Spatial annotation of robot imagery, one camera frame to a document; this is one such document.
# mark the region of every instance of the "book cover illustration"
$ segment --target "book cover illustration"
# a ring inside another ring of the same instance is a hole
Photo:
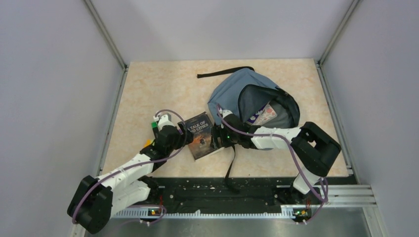
[[[212,123],[206,112],[186,120],[185,123],[186,128],[194,134],[194,140],[188,146],[195,160],[217,151],[211,139]]]

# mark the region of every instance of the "gray floor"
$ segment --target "gray floor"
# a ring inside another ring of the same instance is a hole
[[[112,219],[96,235],[85,237],[369,237],[361,208],[323,209],[307,226],[285,224],[285,220],[166,219],[154,226],[129,223],[116,228],[126,219]]]

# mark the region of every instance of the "backpack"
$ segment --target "backpack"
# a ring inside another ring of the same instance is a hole
[[[300,110],[297,102],[269,78],[256,73],[252,67],[237,67],[215,73],[198,74],[197,78],[230,74],[212,93],[208,108],[216,125],[221,124],[217,104],[230,110],[242,122],[248,121],[269,103],[277,116],[263,124],[270,128],[298,126]]]

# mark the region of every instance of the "beige tabletop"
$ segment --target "beige tabletop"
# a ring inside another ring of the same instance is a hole
[[[313,59],[258,59],[132,62],[129,66],[103,172],[124,164],[154,135],[150,123],[160,109],[171,109],[184,119],[203,111],[210,115],[207,102],[213,90],[229,75],[197,79],[238,66],[251,66],[273,80],[297,101],[301,117],[318,124],[337,140],[329,108]],[[176,124],[179,120],[172,116]],[[285,177],[298,171],[288,150],[258,151],[237,147],[231,177]],[[188,147],[167,161],[154,177],[224,177],[233,158],[232,148],[194,161]],[[342,154],[329,176],[348,176]]]

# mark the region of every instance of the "white wall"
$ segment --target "white wall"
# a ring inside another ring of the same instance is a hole
[[[127,61],[320,58],[352,0],[94,0]]]
[[[2,0],[0,42],[0,236],[68,236],[121,69],[81,0]]]
[[[358,177],[390,236],[417,236],[419,1],[363,1],[326,63]]]

